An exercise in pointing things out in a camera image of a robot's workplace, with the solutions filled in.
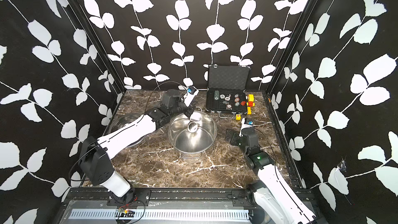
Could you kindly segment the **long steel spoon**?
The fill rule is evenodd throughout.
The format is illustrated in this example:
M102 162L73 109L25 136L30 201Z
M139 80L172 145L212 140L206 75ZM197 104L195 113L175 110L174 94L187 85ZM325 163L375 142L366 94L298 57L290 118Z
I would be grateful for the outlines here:
M191 117L190 121L187 125L187 130L190 133L197 132L202 127L202 113L201 112L194 112Z

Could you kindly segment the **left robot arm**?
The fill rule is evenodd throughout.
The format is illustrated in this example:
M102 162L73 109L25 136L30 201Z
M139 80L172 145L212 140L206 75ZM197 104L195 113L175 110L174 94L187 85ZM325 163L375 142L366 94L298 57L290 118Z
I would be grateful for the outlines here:
M127 146L168 124L173 117L179 114L191 117L195 109L191 103L198 93L194 86L189 86L184 95L175 89L166 91L160 106L145 111L132 123L98 139L92 136L85 139L76 164L93 185L108 189L118 204L124 206L136 201L134 187L115 170L112 159Z

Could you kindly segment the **stainless steel pot lid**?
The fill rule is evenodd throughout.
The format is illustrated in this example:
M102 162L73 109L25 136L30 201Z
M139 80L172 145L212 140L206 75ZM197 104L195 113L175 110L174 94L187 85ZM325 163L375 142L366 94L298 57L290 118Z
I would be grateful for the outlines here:
M139 113L129 113L118 117L116 120L113 120L110 127L108 128L107 134L113 133L119 129L122 129L126 125L129 125L139 119L142 114ZM147 138L145 136L138 139L136 142L133 142L126 146L126 148L132 148L138 146L140 143L144 142Z

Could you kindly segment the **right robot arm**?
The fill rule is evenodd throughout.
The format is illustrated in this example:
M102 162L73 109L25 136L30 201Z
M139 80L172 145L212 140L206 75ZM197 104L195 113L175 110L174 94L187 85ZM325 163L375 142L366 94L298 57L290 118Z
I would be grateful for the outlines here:
M228 129L226 141L239 147L247 166L259 182L249 190L251 201L260 206L276 224L315 224L316 215L299 199L281 175L275 160L261 149L254 121L241 120L240 131Z

